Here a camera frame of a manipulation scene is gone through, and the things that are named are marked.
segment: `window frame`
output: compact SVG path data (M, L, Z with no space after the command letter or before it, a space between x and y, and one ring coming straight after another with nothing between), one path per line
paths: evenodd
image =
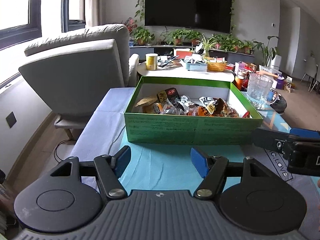
M85 28L85 20L69 20L69 0L62 0L61 7L61 27L63 33Z
M0 30L0 50L41 36L41 0L29 0L28 24Z

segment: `white table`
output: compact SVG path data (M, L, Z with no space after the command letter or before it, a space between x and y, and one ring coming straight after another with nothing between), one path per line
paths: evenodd
M140 63L137 67L137 71L141 76L149 77L179 77L179 78L196 78L207 80L218 80L233 82L235 76L230 70L224 70L223 72L198 72L189 71L184 67L176 67L171 69L162 69L158 67L155 71L147 70L146 63Z

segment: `tv stand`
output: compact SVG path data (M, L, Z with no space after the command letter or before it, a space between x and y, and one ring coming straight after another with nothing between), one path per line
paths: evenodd
M173 55L173 49L191 49L192 46L188 45L145 45L145 46L133 46L130 47L130 56L132 54L138 54L140 56L140 62L144 62L146 60L146 54L148 53L156 53L159 56L170 54ZM210 57L224 57L228 61L228 63L235 64L239 61L244 61L248 63L254 63L254 55L231 52L220 49L210 49L209 51Z

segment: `window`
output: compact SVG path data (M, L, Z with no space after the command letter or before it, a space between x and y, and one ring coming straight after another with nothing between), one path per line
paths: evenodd
M38 37L40 0L0 0L0 49Z
M62 31L85 27L84 0L62 0Z

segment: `circular pad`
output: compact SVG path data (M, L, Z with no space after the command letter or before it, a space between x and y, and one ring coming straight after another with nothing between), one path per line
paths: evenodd
M70 207L74 201L72 193L57 189L42 193L37 199L37 204L47 211L60 211Z
M219 206L232 223L262 235L299 229L307 211L298 191L269 177L233 185L221 194Z
M17 196L14 210L25 227L42 233L64 233L90 223L102 199L92 187L68 177L41 177Z

